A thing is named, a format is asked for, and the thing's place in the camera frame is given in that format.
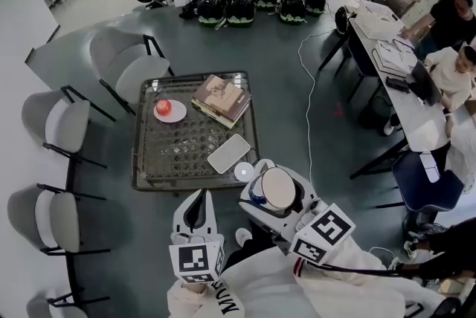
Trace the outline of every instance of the plate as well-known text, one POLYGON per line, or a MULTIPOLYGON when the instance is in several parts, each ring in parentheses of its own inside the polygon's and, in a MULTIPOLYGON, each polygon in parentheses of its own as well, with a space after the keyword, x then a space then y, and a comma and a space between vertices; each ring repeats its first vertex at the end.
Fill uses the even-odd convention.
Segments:
POLYGON ((187 107, 185 107, 182 103, 177 100, 169 100, 170 104, 172 104, 172 112, 170 112, 167 116, 161 116, 157 113, 157 110, 154 106, 154 116, 157 120, 161 121, 162 123, 177 123, 178 121, 182 120, 187 115, 187 107))

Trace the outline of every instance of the black laptop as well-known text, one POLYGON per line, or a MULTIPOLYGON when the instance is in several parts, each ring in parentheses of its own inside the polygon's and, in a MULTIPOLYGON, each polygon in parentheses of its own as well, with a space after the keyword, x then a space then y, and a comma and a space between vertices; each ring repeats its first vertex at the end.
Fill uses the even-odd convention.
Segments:
POLYGON ((430 106, 434 106, 441 100, 441 91, 434 84, 428 70, 420 61, 416 62, 411 76, 415 82, 410 83, 410 89, 430 106))

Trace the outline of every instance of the coffee table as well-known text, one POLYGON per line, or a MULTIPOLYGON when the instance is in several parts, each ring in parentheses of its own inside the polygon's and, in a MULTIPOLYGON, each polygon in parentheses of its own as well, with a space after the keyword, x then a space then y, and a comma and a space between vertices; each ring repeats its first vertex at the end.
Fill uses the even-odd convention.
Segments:
MULTIPOLYGON (((246 72, 214 73, 250 92, 246 72)), ((234 177, 234 166, 218 174, 208 156, 234 134, 242 136, 251 150, 241 161, 260 159, 253 101, 237 124, 228 129, 190 102, 198 87, 210 74, 146 80, 141 87, 132 150, 131 185, 139 191, 188 191, 201 188, 229 189, 244 186, 234 177), (177 123, 158 121, 153 110, 158 100, 178 100, 187 116, 177 123)))

